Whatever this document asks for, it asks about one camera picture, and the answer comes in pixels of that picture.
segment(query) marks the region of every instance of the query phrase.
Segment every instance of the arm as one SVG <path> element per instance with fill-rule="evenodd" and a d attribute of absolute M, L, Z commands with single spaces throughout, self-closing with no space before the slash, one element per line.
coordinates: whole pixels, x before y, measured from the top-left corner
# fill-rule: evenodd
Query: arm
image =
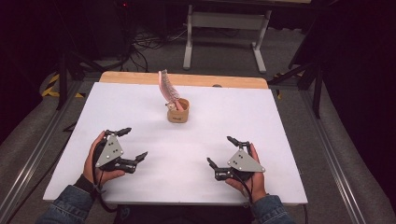
<path fill-rule="evenodd" d="M 105 132 L 101 132 L 92 143 L 90 153 L 84 163 L 83 173 L 76 184 L 67 186 L 59 197 L 49 206 L 47 212 L 38 218 L 36 223 L 84 223 L 92 208 L 96 195 L 93 187 L 92 155 L 96 145 L 104 136 Z M 95 172 L 98 179 L 103 173 L 102 185 L 108 180 L 125 175 L 125 172 L 121 170 L 104 172 L 96 169 Z"/>
<path fill-rule="evenodd" d="M 257 155 L 256 148 L 253 144 L 250 144 L 252 157 L 257 162 L 260 162 L 259 156 Z M 253 190 L 251 190 L 251 182 L 253 180 Z M 227 179 L 225 181 L 227 184 L 233 188 L 239 190 L 242 194 L 244 187 L 242 184 L 234 179 Z M 265 191 L 264 186 L 264 174 L 254 173 L 246 185 L 251 191 L 253 204 L 251 205 L 251 210 L 254 217 L 259 221 L 259 223 L 270 224 L 270 223 L 294 223 L 292 218 L 289 216 L 279 197 L 276 195 L 268 195 Z"/>

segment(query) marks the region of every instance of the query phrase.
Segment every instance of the person's left hand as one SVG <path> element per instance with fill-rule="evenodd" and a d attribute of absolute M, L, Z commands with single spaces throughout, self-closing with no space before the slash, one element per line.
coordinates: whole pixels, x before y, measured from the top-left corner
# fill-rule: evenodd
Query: person's left hand
<path fill-rule="evenodd" d="M 93 141 L 93 143 L 91 145 L 90 153 L 88 154 L 87 160 L 85 160 L 83 175 L 91 183 L 93 183 L 93 177 L 92 177 L 92 155 L 93 155 L 93 151 L 95 150 L 96 145 L 104 137 L 105 137 L 105 132 L 101 132 L 99 134 L 99 136 L 95 139 L 95 141 Z M 114 178 L 117 178 L 117 177 L 125 175 L 125 172 L 122 171 L 122 170 L 115 170 L 115 171 L 112 171 L 112 172 L 107 172 L 107 171 L 102 171 L 99 168 L 96 168 L 95 173 L 96 173 L 96 179 L 97 180 L 99 180 L 101 178 L 101 175 L 103 173 L 102 180 L 100 182 L 101 186 L 103 186 L 108 180 L 111 180 L 111 179 L 114 179 Z"/>

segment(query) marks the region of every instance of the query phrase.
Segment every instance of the gray carpet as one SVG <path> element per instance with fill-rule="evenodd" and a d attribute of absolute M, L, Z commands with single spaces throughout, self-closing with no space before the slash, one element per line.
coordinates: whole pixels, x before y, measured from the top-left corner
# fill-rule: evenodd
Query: gray carpet
<path fill-rule="evenodd" d="M 267 73 L 262 75 L 258 72 L 249 45 L 249 42 L 254 40 L 255 37 L 256 34 L 253 32 L 240 31 L 234 37 L 225 37 L 224 34 L 210 29 L 196 31 L 189 71 L 182 69 L 185 49 L 185 40 L 183 39 L 172 41 L 160 49 L 146 49 L 142 53 L 148 60 L 148 70 L 150 72 L 157 72 L 166 68 L 169 73 L 264 77 L 269 80 L 276 73 L 288 71 L 290 59 L 304 38 L 299 31 L 269 29 L 262 45 L 262 56 L 267 67 Z M 136 55 L 133 55 L 133 59 L 144 65 L 142 57 L 137 58 Z M 123 68 L 128 71 L 137 70 L 131 61 L 125 64 Z M 47 85 L 51 76 L 49 74 L 49 77 L 43 83 L 43 87 Z M 85 78 L 79 92 L 89 95 L 93 82 L 97 80 L 97 77 Z M 285 81 L 286 84 L 278 87 L 281 89 L 282 95 L 280 100 L 277 99 L 275 92 L 274 96 L 293 155 L 302 174 L 308 198 L 309 221 L 311 223 L 353 223 L 337 182 L 334 180 L 331 166 L 326 160 L 314 121 L 309 116 L 310 108 L 304 105 L 304 100 L 299 91 L 285 87 L 294 82 L 295 80 L 291 78 Z M 78 120 L 85 100 L 86 98 L 73 98 L 60 120 L 55 135 L 51 138 L 46 153 L 22 194 L 22 198 L 27 195 L 28 191 L 33 188 L 55 160 L 68 136 L 68 133 L 64 133 L 62 129 Z M 55 110 L 57 102 L 56 97 L 44 97 L 43 102 L 26 117 L 0 146 L 0 175 L 3 177 L 0 199 L 2 201 L 12 188 L 19 171 L 34 150 L 51 117 L 57 113 Z M 371 176 L 356 148 L 354 148 L 325 88 L 322 91 L 320 106 L 320 122 L 323 124 L 334 148 L 334 153 L 345 171 L 366 223 L 396 223 L 388 198 Z M 46 211 L 49 203 L 43 202 L 42 197 L 49 181 L 50 175 L 47 175 L 11 223 L 33 223 L 40 214 Z M 297 223 L 304 223 L 305 215 L 301 205 L 289 206 L 287 209 Z M 90 212 L 87 223 L 111 223 L 113 218 L 114 214 L 108 214 L 99 203 L 96 203 Z"/>

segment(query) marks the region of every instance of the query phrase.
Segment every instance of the pink object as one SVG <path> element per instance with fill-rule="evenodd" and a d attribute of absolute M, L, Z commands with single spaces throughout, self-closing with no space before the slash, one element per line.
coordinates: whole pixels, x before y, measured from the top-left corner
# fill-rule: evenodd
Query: pink object
<path fill-rule="evenodd" d="M 180 99 L 180 95 L 177 90 L 172 86 L 172 83 L 169 81 L 168 73 L 165 70 L 158 72 L 159 75 L 159 85 L 161 93 L 166 101 L 169 103 L 175 103 L 177 110 L 184 111 L 183 106 L 178 102 Z"/>

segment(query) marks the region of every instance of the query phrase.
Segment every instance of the silver metal plate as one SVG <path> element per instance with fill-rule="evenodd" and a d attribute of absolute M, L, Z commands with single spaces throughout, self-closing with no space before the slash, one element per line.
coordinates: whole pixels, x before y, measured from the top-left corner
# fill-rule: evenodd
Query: silver metal plate
<path fill-rule="evenodd" d="M 265 168 L 249 156 L 244 150 L 238 150 L 228 161 L 228 164 L 245 172 L 265 172 Z"/>
<path fill-rule="evenodd" d="M 95 167 L 103 166 L 106 163 L 113 161 L 117 157 L 123 154 L 119 140 L 117 140 L 116 135 L 110 135 L 107 139 L 105 148 L 100 155 Z"/>

